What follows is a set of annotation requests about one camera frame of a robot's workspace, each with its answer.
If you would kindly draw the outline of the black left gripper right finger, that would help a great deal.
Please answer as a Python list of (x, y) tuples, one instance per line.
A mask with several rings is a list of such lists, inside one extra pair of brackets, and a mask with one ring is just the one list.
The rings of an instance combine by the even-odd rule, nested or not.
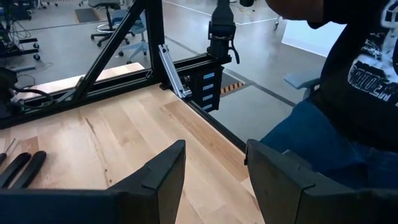
[(266, 224), (397, 223), (396, 190), (349, 188), (254, 139), (244, 163)]

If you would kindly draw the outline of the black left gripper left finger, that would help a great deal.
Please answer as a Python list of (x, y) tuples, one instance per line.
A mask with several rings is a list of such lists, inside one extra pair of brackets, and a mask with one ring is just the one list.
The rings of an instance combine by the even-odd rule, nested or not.
[(106, 190), (2, 189), (1, 223), (175, 223), (185, 159), (178, 140)]

